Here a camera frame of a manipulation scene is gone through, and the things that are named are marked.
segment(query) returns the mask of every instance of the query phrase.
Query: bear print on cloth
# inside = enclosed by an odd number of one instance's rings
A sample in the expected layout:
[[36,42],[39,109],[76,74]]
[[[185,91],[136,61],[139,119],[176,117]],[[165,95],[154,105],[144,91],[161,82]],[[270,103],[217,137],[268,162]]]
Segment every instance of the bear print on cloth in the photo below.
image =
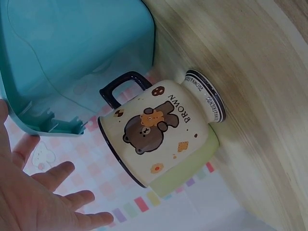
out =
[[55,162],[56,157],[54,153],[47,149],[45,143],[40,142],[32,156],[32,164],[40,171],[47,171],[51,168],[51,163]]
[[168,127],[177,128],[179,117],[171,114],[174,106],[166,101],[156,108],[146,108],[142,115],[131,118],[125,128],[123,141],[131,144],[139,155],[159,148]]

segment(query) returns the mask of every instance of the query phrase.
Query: teal plastic container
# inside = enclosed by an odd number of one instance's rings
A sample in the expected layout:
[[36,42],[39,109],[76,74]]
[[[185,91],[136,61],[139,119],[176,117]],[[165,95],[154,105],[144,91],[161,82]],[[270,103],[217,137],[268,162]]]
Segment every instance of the teal plastic container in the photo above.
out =
[[32,135],[82,134],[105,104],[100,89],[152,67],[154,22],[140,0],[0,0],[0,20],[1,96]]

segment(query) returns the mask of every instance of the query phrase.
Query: cream mug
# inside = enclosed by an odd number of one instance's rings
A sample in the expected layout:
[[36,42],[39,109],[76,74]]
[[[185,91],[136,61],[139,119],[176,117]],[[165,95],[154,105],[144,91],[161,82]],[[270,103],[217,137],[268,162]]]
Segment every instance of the cream mug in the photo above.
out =
[[[121,105],[112,92],[129,80],[144,92]],[[100,94],[114,109],[98,119],[103,137],[125,171],[144,188],[205,143],[208,123],[226,117],[218,92],[195,70],[189,70],[181,84],[163,80],[153,86],[139,73],[128,72]]]

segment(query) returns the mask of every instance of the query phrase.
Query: orange flower print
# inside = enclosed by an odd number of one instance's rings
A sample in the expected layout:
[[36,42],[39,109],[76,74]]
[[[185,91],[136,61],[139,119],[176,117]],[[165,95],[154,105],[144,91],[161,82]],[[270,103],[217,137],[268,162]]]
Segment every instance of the orange flower print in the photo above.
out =
[[151,168],[151,173],[152,173],[152,174],[157,174],[157,173],[159,173],[161,170],[163,170],[163,168],[164,168],[164,165],[163,165],[163,164],[161,164],[161,163],[155,164],[155,165],[153,165],[152,168]]

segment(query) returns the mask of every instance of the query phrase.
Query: mug base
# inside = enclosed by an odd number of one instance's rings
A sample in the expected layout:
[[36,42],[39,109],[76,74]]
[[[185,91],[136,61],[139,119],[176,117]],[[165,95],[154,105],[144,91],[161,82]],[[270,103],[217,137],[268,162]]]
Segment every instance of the mug base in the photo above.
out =
[[220,94],[212,83],[199,71],[192,69],[186,72],[185,79],[187,77],[194,78],[206,90],[208,97],[205,100],[209,104],[209,108],[212,109],[210,112],[214,118],[212,122],[223,122],[226,119],[226,108]]

